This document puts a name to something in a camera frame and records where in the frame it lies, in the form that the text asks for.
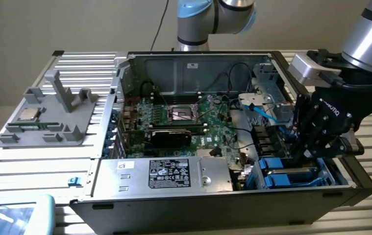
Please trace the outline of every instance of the sticker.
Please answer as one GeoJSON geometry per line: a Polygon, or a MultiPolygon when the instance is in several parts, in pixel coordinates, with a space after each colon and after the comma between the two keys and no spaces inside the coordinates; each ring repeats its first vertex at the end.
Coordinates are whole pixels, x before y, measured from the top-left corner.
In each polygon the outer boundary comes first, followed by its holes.
{"type": "Polygon", "coordinates": [[[118,162],[118,170],[134,169],[135,161],[118,162]]]}
{"type": "Polygon", "coordinates": [[[150,188],[191,187],[188,159],[150,161],[150,188]]]}
{"type": "Polygon", "coordinates": [[[198,63],[187,63],[187,68],[188,69],[198,69],[199,68],[199,64],[198,63]]]}

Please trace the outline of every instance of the warning label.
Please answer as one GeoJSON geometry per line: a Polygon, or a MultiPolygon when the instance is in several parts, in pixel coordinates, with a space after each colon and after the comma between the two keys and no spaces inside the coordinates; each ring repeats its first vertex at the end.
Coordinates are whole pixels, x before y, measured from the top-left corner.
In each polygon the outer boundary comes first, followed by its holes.
{"type": "Polygon", "coordinates": [[[183,188],[191,186],[188,159],[150,161],[150,188],[183,188]]]}

